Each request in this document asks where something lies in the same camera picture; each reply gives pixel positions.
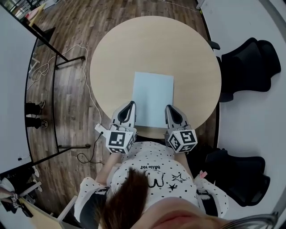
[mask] shirt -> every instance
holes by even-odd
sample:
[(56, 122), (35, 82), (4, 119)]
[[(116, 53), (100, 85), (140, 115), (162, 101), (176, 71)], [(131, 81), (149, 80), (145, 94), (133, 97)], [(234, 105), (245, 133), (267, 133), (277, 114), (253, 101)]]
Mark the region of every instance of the shirt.
[(200, 207), (197, 199), (197, 189), (200, 188), (217, 197), (219, 217), (226, 214), (228, 209), (226, 193), (205, 179), (196, 177), (193, 181), (184, 166), (174, 160), (172, 148), (154, 142), (135, 142), (129, 154), (122, 157), (121, 165), (115, 169), (107, 184), (109, 189), (92, 178), (85, 178), (82, 181), (75, 204), (76, 219), (80, 221), (81, 209), (94, 193), (109, 195), (116, 192), (127, 179), (130, 167), (144, 172), (148, 177), (149, 192), (144, 212), (166, 197), (183, 198)]

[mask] sneaker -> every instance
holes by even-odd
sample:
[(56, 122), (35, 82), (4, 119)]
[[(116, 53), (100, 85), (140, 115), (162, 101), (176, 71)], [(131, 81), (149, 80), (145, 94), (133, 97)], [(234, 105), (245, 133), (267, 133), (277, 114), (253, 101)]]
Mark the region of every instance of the sneaker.
[(40, 113), (39, 115), (42, 114), (42, 110), (44, 109), (45, 105), (46, 105), (46, 101), (40, 101), (40, 103), (38, 104), (40, 106)]
[(37, 187), (37, 190), (38, 190), (39, 192), (43, 192), (43, 189), (42, 189), (41, 186)]
[(45, 120), (42, 120), (41, 127), (45, 129), (45, 128), (48, 128), (48, 126), (49, 126), (49, 123), (47, 121), (45, 121)]
[(32, 166), (32, 168), (34, 169), (34, 174), (35, 174), (35, 176), (36, 177), (40, 177), (40, 173), (39, 173), (39, 171), (36, 169), (36, 167), (35, 166)]

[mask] black office chair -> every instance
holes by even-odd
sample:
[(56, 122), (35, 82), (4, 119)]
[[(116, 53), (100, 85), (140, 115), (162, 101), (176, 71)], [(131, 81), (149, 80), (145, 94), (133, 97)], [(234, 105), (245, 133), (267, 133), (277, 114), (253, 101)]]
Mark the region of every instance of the black office chair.
[(270, 178), (264, 169), (262, 157), (233, 157), (226, 150), (208, 154), (205, 163), (206, 179), (242, 207), (257, 205), (266, 194)]
[(213, 42), (213, 41), (209, 41), (209, 40), (207, 40), (206, 42), (208, 42), (208, 44), (210, 45), (210, 47), (211, 47), (213, 50), (214, 50), (214, 49), (220, 50), (220, 46), (219, 46), (218, 43)]
[(248, 39), (234, 51), (222, 55), (220, 67), (220, 102), (231, 101), (237, 91), (268, 91), (271, 87), (271, 77), (281, 71), (273, 45), (255, 38)]

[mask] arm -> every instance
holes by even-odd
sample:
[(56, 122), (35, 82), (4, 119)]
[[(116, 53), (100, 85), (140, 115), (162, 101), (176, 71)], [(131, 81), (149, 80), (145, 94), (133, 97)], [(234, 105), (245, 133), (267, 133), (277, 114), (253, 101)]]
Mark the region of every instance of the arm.
[(189, 169), (186, 155), (184, 153), (175, 153), (174, 160), (181, 163), (193, 179), (193, 175), (191, 173), (191, 170)]
[(112, 170), (113, 166), (115, 166), (117, 163), (121, 163), (121, 158), (122, 158), (122, 154), (112, 153), (109, 156), (106, 164), (97, 174), (95, 181), (106, 186), (106, 180), (108, 178), (110, 171)]
[(10, 192), (10, 191), (7, 191), (6, 189), (0, 187), (0, 193), (3, 193), (3, 194), (7, 194), (9, 196), (13, 196), (14, 193)]
[(12, 200), (7, 199), (7, 198), (2, 198), (1, 201), (11, 203), (11, 204), (13, 203)]

